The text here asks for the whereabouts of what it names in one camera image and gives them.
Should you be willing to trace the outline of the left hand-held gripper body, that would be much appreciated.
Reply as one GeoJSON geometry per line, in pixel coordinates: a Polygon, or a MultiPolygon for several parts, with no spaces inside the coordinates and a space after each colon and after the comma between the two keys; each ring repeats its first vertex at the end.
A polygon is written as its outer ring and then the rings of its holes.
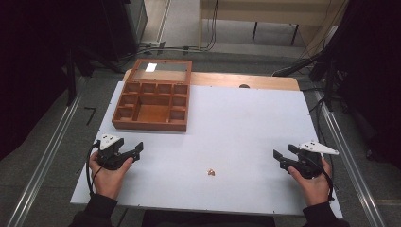
{"type": "Polygon", "coordinates": [[[140,159],[134,158],[134,149],[124,153],[116,152],[115,143],[120,138],[121,137],[111,134],[103,134],[96,142],[96,147],[98,148],[98,156],[96,161],[100,166],[103,166],[108,170],[117,170],[130,157],[133,159],[133,161],[140,159]]]}

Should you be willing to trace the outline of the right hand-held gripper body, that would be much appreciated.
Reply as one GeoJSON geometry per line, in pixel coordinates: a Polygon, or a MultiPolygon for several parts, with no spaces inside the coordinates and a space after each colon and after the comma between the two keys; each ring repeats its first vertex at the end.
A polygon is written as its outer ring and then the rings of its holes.
{"type": "Polygon", "coordinates": [[[305,179],[313,179],[323,173],[322,154],[339,155],[340,153],[319,142],[310,141],[296,146],[300,149],[297,161],[283,156],[280,167],[288,171],[290,166],[296,168],[305,179]]]}

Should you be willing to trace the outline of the brown wooden compartment tray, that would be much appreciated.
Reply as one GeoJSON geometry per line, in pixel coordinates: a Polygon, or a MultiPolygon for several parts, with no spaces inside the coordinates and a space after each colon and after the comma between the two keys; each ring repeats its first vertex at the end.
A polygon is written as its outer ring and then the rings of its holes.
{"type": "Polygon", "coordinates": [[[120,130],[186,131],[192,61],[138,59],[112,122],[120,130]]]}

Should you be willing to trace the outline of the person's left hand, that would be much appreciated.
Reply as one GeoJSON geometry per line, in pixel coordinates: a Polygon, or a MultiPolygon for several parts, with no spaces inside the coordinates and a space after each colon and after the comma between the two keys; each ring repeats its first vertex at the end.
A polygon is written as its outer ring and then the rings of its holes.
{"type": "Polygon", "coordinates": [[[96,161],[98,152],[95,151],[89,159],[89,168],[92,170],[92,179],[96,193],[104,197],[116,200],[125,174],[130,169],[133,159],[128,158],[117,170],[108,170],[101,167],[96,161]]]}

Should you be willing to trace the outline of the person's right hand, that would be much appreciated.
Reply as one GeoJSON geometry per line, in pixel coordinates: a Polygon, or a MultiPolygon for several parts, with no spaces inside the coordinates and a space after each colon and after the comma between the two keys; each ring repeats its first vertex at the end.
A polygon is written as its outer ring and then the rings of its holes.
{"type": "Polygon", "coordinates": [[[326,180],[325,174],[331,174],[331,166],[324,159],[322,159],[322,164],[323,173],[313,179],[305,179],[293,166],[288,168],[289,174],[301,187],[307,206],[313,206],[328,201],[330,186],[326,180]]]}

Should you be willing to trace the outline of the black hex key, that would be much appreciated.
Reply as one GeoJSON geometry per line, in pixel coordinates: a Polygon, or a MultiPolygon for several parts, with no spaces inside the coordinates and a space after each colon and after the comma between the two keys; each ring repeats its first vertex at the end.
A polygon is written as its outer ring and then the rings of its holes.
{"type": "Polygon", "coordinates": [[[86,122],[86,126],[89,126],[90,123],[92,122],[92,119],[93,119],[93,117],[94,117],[94,115],[96,113],[97,108],[96,107],[84,107],[84,110],[91,112],[90,116],[89,116],[89,118],[88,118],[88,120],[86,122]]]}

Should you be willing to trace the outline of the white table board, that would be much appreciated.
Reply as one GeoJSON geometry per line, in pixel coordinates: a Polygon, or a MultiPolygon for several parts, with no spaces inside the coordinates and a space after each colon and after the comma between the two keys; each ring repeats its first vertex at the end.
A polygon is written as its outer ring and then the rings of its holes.
{"type": "Polygon", "coordinates": [[[113,126],[111,99],[98,130],[144,144],[118,197],[135,208],[300,216],[305,199],[273,151],[317,138],[299,91],[197,86],[190,89],[185,132],[113,126]],[[214,169],[216,176],[208,176],[214,169]]]}

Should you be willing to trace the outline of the wooden table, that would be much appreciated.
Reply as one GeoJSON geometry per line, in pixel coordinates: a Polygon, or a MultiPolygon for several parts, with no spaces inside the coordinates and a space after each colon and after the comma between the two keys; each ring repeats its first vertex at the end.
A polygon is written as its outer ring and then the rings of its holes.
{"type": "MultiPolygon", "coordinates": [[[[124,81],[131,80],[171,80],[184,81],[185,72],[178,71],[155,71],[152,73],[140,72],[139,76],[131,77],[131,69],[125,73],[124,81]]],[[[239,75],[228,73],[206,73],[192,72],[190,76],[192,85],[203,86],[219,86],[219,87],[241,87],[249,86],[252,89],[271,89],[271,90],[286,90],[299,91],[299,85],[296,79],[267,77],[267,76],[252,76],[239,75]]]]}

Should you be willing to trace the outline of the black equipment stand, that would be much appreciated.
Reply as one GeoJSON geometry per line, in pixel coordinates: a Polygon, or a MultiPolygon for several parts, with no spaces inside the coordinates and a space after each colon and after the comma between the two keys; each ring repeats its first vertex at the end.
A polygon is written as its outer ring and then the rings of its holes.
{"type": "Polygon", "coordinates": [[[319,57],[314,65],[309,78],[314,81],[322,81],[325,79],[323,86],[323,103],[329,112],[333,111],[332,101],[334,93],[335,77],[338,75],[337,59],[319,57]]]}

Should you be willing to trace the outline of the black tripod stand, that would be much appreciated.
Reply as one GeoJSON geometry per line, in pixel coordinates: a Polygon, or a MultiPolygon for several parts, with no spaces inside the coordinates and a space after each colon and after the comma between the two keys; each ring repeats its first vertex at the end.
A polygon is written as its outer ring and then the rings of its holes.
{"type": "Polygon", "coordinates": [[[101,55],[88,47],[76,44],[67,44],[66,51],[66,76],[68,78],[68,101],[67,105],[70,106],[77,96],[76,88],[76,75],[75,69],[77,68],[84,77],[90,77],[94,68],[90,64],[90,60],[95,60],[113,70],[115,73],[123,73],[123,70],[111,61],[106,60],[101,55]]]}

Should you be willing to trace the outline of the person's dark lap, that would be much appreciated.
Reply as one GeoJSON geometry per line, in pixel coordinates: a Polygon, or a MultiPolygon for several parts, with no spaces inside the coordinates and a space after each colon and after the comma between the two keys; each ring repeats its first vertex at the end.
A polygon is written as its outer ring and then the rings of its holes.
{"type": "Polygon", "coordinates": [[[142,227],[276,227],[267,216],[147,210],[142,227]]]}

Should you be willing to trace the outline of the black curtain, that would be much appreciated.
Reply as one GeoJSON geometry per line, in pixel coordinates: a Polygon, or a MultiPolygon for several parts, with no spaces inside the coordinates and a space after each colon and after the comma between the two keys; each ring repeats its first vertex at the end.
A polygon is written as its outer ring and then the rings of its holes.
{"type": "Polygon", "coordinates": [[[77,58],[90,0],[0,0],[0,160],[20,147],[53,102],[76,96],[63,71],[77,58]]]}
{"type": "Polygon", "coordinates": [[[373,156],[401,169],[401,0],[350,0],[333,40],[340,96],[373,156]]]}

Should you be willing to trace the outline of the dark cabinet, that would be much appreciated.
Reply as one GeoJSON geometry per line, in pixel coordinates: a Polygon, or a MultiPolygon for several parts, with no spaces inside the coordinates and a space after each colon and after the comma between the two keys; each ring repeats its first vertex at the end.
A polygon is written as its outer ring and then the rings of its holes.
{"type": "Polygon", "coordinates": [[[106,15],[111,57],[119,61],[137,52],[148,22],[144,0],[101,0],[106,15]]]}

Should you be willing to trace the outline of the light wooden desk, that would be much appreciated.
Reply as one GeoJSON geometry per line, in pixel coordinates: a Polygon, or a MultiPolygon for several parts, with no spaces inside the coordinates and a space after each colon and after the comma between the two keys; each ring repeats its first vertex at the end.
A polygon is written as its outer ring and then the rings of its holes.
{"type": "Polygon", "coordinates": [[[202,20],[212,19],[218,5],[217,20],[294,24],[307,53],[323,49],[323,41],[333,26],[338,26],[349,0],[200,0],[199,44],[202,20]]]}

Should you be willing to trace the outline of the aluminium floor rail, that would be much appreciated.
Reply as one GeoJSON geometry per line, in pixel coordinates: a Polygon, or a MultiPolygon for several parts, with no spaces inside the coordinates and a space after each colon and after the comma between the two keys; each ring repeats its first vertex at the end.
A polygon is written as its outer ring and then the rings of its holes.
{"type": "Polygon", "coordinates": [[[340,129],[335,114],[333,112],[330,112],[325,105],[323,105],[323,117],[326,121],[326,124],[328,125],[328,129],[333,136],[337,149],[340,152],[340,157],[344,163],[353,187],[356,190],[359,203],[364,210],[370,226],[387,227],[385,220],[380,214],[378,206],[375,203],[375,199],[369,189],[369,186],[368,184],[366,184],[362,176],[362,172],[357,165],[352,150],[349,148],[346,139],[340,129]]]}
{"type": "Polygon", "coordinates": [[[78,94],[73,99],[72,103],[63,111],[61,120],[59,121],[57,128],[53,132],[52,137],[44,151],[44,154],[42,155],[39,163],[33,171],[31,178],[25,186],[13,213],[6,224],[6,227],[23,227],[27,214],[29,213],[31,206],[39,193],[47,171],[50,168],[58,152],[61,141],[77,110],[80,100],[81,94],[78,94]]]}

